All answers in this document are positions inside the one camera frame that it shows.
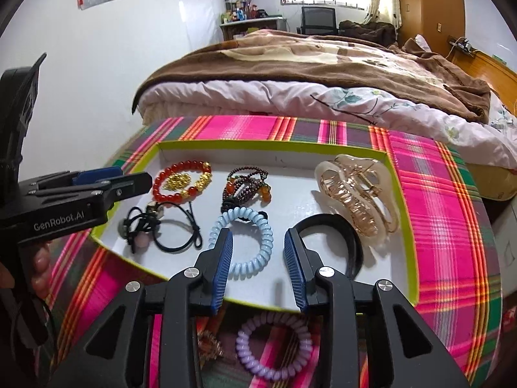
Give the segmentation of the person left hand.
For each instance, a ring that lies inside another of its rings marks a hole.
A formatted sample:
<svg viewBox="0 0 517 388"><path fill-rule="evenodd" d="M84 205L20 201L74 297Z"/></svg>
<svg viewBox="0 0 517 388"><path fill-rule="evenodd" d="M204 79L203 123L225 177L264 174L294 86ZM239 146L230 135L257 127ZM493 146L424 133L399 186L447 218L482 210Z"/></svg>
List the person left hand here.
<svg viewBox="0 0 517 388"><path fill-rule="evenodd" d="M50 291L51 275L50 243L44 242L37 245L33 252L30 278L34 293L41 299L45 299Z"/></svg>

